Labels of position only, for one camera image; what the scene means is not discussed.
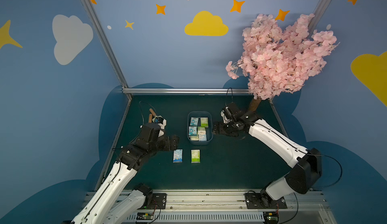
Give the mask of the blue cartoon tissue pack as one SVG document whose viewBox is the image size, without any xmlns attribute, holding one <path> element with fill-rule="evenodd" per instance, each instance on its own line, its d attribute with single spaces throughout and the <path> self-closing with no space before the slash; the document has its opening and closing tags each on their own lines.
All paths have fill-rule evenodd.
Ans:
<svg viewBox="0 0 387 224">
<path fill-rule="evenodd" d="M 182 149 L 177 149 L 173 151 L 173 163 L 181 163 L 182 162 Z"/>
<path fill-rule="evenodd" d="M 188 127 L 188 135 L 189 136 L 197 136 L 198 135 L 198 128 L 197 128 L 197 126 L 189 126 Z"/>
</svg>

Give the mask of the blue plastic storage box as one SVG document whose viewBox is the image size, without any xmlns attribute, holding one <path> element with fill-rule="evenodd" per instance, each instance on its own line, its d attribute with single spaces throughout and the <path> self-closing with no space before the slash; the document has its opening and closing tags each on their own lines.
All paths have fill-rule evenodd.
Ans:
<svg viewBox="0 0 387 224">
<path fill-rule="evenodd" d="M 212 116 L 207 111 L 192 111 L 187 117 L 187 138 L 193 145 L 208 145 L 213 139 Z"/>
</svg>

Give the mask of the green white tissue pack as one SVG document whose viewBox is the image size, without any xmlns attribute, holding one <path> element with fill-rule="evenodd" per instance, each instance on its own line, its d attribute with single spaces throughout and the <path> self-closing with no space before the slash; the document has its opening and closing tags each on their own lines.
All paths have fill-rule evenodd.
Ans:
<svg viewBox="0 0 387 224">
<path fill-rule="evenodd" d="M 191 150 L 191 163 L 200 163 L 200 162 L 201 162 L 200 150 L 199 149 Z"/>
</svg>

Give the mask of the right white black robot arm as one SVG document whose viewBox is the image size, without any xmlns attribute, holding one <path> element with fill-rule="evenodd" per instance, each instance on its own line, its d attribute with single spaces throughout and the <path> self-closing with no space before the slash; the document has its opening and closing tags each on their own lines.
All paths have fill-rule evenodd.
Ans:
<svg viewBox="0 0 387 224">
<path fill-rule="evenodd" d="M 291 167 L 285 176 L 261 190 L 261 200 L 266 205 L 288 194 L 307 193 L 322 176 L 321 153 L 317 149 L 308 150 L 295 143 L 251 111 L 232 114 L 222 110 L 220 115 L 223 122 L 217 123 L 215 133 L 237 136 L 245 131 L 263 142 Z"/>
</svg>

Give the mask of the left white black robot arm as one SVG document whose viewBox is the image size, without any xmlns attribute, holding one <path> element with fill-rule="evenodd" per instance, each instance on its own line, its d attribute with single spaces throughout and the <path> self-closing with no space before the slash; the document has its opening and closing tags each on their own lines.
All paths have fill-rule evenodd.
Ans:
<svg viewBox="0 0 387 224">
<path fill-rule="evenodd" d="M 118 197 L 140 168 L 159 151 L 174 151 L 177 135 L 167 136 L 162 123 L 146 123 L 134 141 L 122 148 L 111 172 L 88 204 L 76 215 L 71 224 L 121 224 L 133 212 L 151 203 L 153 191 L 139 184 L 120 203 Z"/>
</svg>

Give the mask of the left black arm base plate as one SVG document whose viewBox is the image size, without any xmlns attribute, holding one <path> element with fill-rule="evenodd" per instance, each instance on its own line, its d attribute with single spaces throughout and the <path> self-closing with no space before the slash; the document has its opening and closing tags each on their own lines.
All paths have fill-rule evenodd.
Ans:
<svg viewBox="0 0 387 224">
<path fill-rule="evenodd" d="M 167 201 L 166 193 L 153 193 L 146 197 L 144 205 L 141 209 L 151 210 L 151 209 L 165 209 Z"/>
</svg>

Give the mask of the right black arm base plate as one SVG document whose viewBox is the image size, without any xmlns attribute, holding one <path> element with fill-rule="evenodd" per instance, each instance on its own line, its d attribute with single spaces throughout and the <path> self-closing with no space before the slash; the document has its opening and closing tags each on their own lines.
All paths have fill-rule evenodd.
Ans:
<svg viewBox="0 0 387 224">
<path fill-rule="evenodd" d="M 248 209 L 287 209 L 285 199 L 273 200 L 266 195 L 249 191 L 244 193 L 245 203 Z"/>
</svg>

